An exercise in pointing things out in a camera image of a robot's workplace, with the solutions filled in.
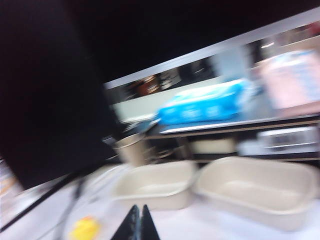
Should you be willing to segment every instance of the white table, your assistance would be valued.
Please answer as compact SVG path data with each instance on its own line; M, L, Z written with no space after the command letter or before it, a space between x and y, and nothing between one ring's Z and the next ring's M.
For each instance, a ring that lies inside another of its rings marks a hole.
M108 173L106 178L101 178L99 183L94 182L107 168L89 177L84 196L79 199L66 223L65 236L68 236L75 221L91 215L102 225L97 240L111 238L129 210L110 198L113 183L125 171L121 168L123 165ZM47 233L40 239L53 240L53 226L70 203L75 186L74 183L69 184L55 193L3 232L0 239L37 240ZM215 211L198 197L185 209L151 211L151 215L162 240L320 240L320 200L310 212L306 226L292 232L279 231L227 212Z

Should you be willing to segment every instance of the computer monitor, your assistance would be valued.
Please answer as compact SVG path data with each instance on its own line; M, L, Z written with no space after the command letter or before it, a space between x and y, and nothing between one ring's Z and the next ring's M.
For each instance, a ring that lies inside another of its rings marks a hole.
M119 131L90 52L57 0L3 3L0 153L25 189L115 155Z

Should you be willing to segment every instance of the pink object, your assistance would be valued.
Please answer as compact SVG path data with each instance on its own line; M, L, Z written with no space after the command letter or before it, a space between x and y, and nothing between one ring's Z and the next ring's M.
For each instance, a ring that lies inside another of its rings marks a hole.
M261 64L272 105L282 116L320 112L320 58L313 50L287 52Z

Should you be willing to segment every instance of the white plastic container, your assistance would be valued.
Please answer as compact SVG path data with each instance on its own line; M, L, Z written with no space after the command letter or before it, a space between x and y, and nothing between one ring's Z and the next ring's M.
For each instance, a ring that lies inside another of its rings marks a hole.
M136 167L119 179L112 195L129 207L147 204L149 209L182 209L191 203L196 171L192 161Z
M302 164L231 156L205 166L194 191L215 209L291 231L305 223L318 194L317 177Z

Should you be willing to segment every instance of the blue package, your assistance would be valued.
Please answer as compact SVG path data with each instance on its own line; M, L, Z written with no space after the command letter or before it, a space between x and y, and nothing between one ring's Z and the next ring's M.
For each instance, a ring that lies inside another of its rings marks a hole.
M159 111L165 125L227 120L241 109L247 80L238 79L179 92Z

